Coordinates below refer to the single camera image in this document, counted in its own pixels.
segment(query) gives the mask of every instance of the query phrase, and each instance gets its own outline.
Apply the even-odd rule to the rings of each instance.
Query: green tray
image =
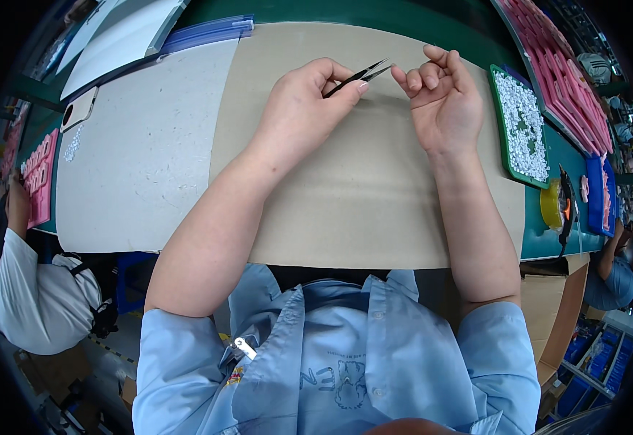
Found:
[[[505,130],[505,118],[502,112],[502,107],[500,106],[500,96],[498,95],[497,87],[495,85],[495,71],[503,74],[505,77],[511,77],[517,84],[522,86],[524,89],[529,89],[525,86],[524,83],[518,81],[512,75],[506,73],[503,69],[498,67],[497,65],[491,65],[490,70],[488,71],[488,81],[491,83],[491,91],[493,93],[493,103],[495,104],[495,114],[497,118],[497,129],[500,134],[500,155],[502,157],[502,167],[510,173],[510,176],[518,181],[529,185],[538,187],[540,189],[548,189],[548,178],[547,181],[539,181],[536,178],[531,178],[527,175],[520,174],[516,170],[512,169],[512,165],[510,164],[510,153],[508,152],[507,145],[507,130]],[[544,150],[546,150],[546,161],[548,162],[548,147],[546,146],[546,124],[541,128],[541,142],[543,142]]]

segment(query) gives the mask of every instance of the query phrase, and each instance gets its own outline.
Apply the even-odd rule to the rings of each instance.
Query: blue plastic strip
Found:
[[[194,24],[172,32],[158,55],[174,53],[211,42],[247,38],[254,30],[254,14],[235,15]]]

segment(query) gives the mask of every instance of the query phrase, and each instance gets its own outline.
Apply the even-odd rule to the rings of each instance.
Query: blue plastic tray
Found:
[[[604,215],[604,193],[602,192],[602,169],[599,157],[585,159],[587,164],[587,184],[589,193],[587,195],[587,225],[589,230],[595,234],[603,234],[614,237],[614,226],[617,218],[617,184],[614,178],[614,170],[609,161],[604,161],[604,171],[607,173],[607,189],[611,199],[609,206],[609,230],[603,228]]]

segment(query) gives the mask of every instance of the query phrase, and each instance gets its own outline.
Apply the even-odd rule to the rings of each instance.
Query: beige mat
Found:
[[[390,57],[409,70],[426,60],[423,45],[343,24],[256,26],[251,38],[240,40],[229,69],[210,179],[249,142],[270,89],[287,71],[318,57],[355,71]],[[479,154],[519,257],[525,188],[504,175],[486,71],[465,64],[485,104]],[[415,136],[408,98],[388,72],[372,81],[327,142],[269,197],[249,261],[354,269],[449,267],[435,181]]]

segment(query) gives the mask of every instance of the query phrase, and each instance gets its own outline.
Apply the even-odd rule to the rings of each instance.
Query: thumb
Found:
[[[337,122],[350,113],[367,89],[369,89],[367,82],[353,80],[326,100],[329,112],[337,118]]]

